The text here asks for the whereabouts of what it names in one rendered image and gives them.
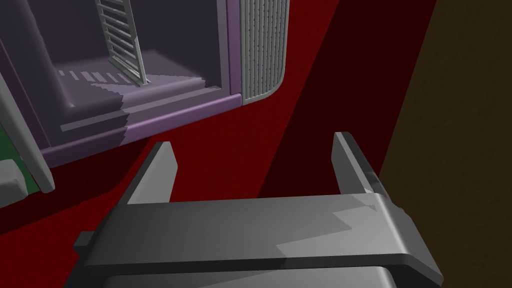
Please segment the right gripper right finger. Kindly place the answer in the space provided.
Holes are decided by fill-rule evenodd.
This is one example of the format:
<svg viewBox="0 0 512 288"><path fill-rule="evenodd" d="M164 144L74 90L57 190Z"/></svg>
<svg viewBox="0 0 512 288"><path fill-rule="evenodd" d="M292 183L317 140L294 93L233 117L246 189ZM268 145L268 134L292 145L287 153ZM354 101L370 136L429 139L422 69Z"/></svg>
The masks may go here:
<svg viewBox="0 0 512 288"><path fill-rule="evenodd" d="M334 134L331 163L341 194L378 193L387 196L377 173L349 132Z"/></svg>

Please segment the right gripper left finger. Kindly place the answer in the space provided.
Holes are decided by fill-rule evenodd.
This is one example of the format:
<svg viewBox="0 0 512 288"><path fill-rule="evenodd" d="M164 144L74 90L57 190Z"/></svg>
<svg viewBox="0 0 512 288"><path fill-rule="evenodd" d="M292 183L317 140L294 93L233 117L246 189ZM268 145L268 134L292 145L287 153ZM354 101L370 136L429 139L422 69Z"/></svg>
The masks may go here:
<svg viewBox="0 0 512 288"><path fill-rule="evenodd" d="M178 163L171 143L156 142L118 204L168 203L177 170Z"/></svg>

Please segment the purple oven with grey grille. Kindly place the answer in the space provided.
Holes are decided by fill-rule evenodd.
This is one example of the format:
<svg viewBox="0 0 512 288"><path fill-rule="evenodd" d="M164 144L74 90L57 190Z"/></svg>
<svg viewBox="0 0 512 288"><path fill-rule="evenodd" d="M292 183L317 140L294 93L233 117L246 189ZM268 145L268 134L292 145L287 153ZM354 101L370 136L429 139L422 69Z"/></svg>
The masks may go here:
<svg viewBox="0 0 512 288"><path fill-rule="evenodd" d="M290 2L130 0L139 87L108 61L95 0L0 0L0 74L54 168L272 95Z"/></svg>

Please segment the grey oven door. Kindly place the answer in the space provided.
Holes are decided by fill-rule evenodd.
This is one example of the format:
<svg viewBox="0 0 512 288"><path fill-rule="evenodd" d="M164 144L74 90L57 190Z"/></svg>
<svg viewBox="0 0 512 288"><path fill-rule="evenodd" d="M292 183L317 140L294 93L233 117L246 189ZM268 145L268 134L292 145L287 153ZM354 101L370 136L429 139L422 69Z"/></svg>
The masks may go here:
<svg viewBox="0 0 512 288"><path fill-rule="evenodd" d="M0 74L0 125L43 193L54 191L55 182L13 96ZM0 160L0 209L28 195L25 177L13 159Z"/></svg>

